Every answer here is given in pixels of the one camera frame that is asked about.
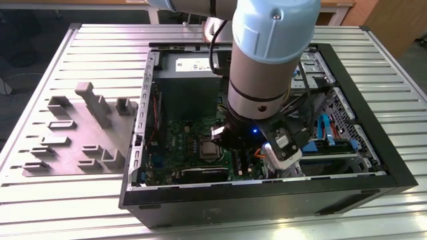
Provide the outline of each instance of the orange wire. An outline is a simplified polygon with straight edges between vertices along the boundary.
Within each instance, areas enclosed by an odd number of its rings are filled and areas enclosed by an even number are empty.
[[[261,153],[262,149],[259,148],[254,154],[254,156],[257,157],[257,155]]]
[[[337,127],[335,127],[335,124],[331,123],[331,128],[334,130],[334,133],[335,133],[335,137],[338,138],[341,135],[339,135],[339,131],[337,130]]]

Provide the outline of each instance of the aluminum table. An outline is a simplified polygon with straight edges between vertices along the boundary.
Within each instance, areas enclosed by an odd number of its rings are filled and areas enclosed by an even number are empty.
[[[202,42],[201,25],[74,25],[0,155],[0,238],[6,239],[422,239],[427,237],[427,96],[370,31],[318,27],[333,45],[419,186],[342,215],[151,230],[118,208],[122,174],[24,177],[20,154],[52,95],[91,81],[109,101],[139,100],[149,42]]]

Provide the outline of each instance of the floor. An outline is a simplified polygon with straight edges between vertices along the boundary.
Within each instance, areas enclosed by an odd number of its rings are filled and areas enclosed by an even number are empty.
[[[60,11],[62,18],[59,19],[54,10],[38,10],[34,11],[34,14],[42,28],[42,33],[30,39],[39,56],[36,63],[30,67],[14,68],[0,57],[0,75],[7,79],[7,84],[14,88],[12,95],[0,95],[0,150],[38,87],[70,24],[150,23],[149,13],[145,11],[64,10]],[[177,24],[186,21],[187,16],[161,11],[159,19],[162,24]],[[197,24],[201,20],[203,19],[194,18],[191,23]],[[427,47],[422,47],[418,43],[414,43],[398,61],[423,91],[427,92]]]

